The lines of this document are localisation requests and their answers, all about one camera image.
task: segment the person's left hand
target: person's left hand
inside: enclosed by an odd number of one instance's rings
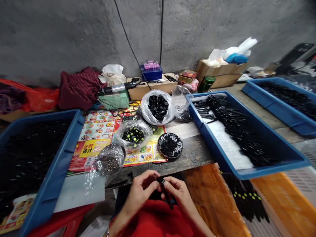
[[[150,195],[159,187],[157,179],[160,174],[154,170],[146,170],[133,179],[128,197],[122,208],[128,216],[134,216],[145,204]]]

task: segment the orange plastic crate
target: orange plastic crate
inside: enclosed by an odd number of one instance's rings
[[[216,164],[188,170],[185,177],[199,214],[216,236],[251,237]]]
[[[277,215],[288,234],[316,236],[316,209],[285,173],[255,178],[251,182],[260,193],[263,202],[268,203],[265,205],[266,209],[273,209],[272,212]]]

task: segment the red plastic bag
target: red plastic bag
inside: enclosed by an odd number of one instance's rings
[[[51,110],[58,104],[59,89],[49,88],[29,88],[23,84],[6,79],[0,79],[0,82],[25,91],[27,103],[23,104],[21,110],[25,112],[45,112]]]

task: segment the person's right hand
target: person's right hand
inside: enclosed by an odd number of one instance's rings
[[[185,182],[171,176],[165,177],[164,180],[165,189],[175,197],[182,214],[185,217],[199,215]],[[161,194],[161,198],[166,199],[164,193]]]

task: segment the red stool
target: red stool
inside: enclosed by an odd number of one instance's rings
[[[84,215],[86,215],[95,204],[76,207],[73,209],[57,212],[45,224],[33,229],[28,237],[46,237],[61,228],[64,228],[62,237],[74,237]]]

